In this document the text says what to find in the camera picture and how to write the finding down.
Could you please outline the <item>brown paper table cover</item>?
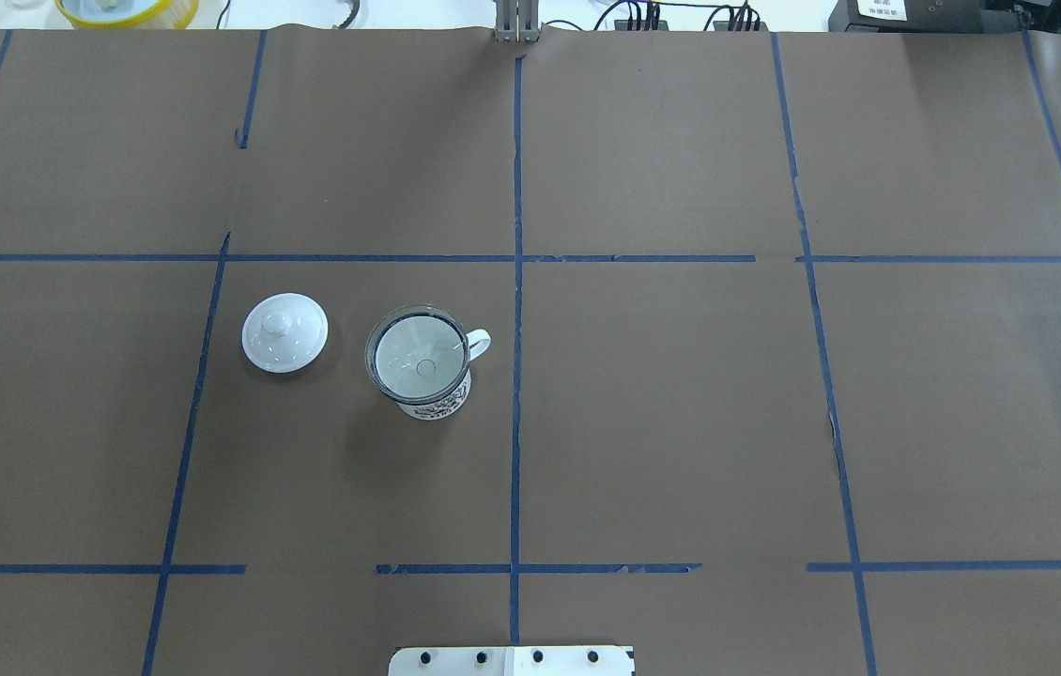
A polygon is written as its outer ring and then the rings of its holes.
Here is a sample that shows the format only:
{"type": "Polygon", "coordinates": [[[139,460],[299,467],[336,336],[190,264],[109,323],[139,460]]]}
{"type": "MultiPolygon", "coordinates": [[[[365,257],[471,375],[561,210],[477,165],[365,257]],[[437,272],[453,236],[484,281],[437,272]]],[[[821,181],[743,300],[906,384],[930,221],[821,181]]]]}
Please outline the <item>brown paper table cover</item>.
{"type": "Polygon", "coordinates": [[[1061,36],[0,31],[0,675],[483,643],[1061,675],[1061,36]]]}

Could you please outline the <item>white enamel cup lid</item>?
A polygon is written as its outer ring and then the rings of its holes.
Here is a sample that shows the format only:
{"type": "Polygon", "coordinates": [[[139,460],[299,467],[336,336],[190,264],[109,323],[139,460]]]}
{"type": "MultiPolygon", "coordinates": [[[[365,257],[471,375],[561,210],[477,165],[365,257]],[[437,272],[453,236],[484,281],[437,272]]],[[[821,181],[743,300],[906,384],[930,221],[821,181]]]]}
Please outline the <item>white enamel cup lid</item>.
{"type": "Polygon", "coordinates": [[[319,358],[329,332],[329,318],[312,297],[277,294],[260,300],[244,317],[241,347],[260,371],[296,372],[319,358]]]}

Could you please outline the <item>aluminium frame post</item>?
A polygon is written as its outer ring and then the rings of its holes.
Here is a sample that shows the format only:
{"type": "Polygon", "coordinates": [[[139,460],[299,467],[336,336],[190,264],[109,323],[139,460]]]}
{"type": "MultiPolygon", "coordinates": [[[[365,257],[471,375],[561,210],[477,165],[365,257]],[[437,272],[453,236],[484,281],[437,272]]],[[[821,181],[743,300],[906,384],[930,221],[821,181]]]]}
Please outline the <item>aluminium frame post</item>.
{"type": "Polygon", "coordinates": [[[501,44],[533,44],[542,36],[538,0],[497,0],[495,41],[501,44]]]}

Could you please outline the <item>yellow tape roll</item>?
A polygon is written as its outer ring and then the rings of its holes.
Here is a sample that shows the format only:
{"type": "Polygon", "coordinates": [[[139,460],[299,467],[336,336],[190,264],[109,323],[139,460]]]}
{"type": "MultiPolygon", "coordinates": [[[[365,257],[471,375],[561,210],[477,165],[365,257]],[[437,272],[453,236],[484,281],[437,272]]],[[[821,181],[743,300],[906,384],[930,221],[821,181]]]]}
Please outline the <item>yellow tape roll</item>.
{"type": "Polygon", "coordinates": [[[201,1],[54,1],[54,7],[76,29],[182,30],[201,1]]]}

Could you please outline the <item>black box device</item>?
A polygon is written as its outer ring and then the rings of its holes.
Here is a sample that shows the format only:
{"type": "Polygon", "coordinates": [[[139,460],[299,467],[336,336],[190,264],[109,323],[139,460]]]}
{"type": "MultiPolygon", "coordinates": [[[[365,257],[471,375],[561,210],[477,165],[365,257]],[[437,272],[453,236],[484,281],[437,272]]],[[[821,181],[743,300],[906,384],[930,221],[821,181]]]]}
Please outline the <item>black box device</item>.
{"type": "Polygon", "coordinates": [[[836,1],[830,33],[981,34],[984,1],[836,1]]]}

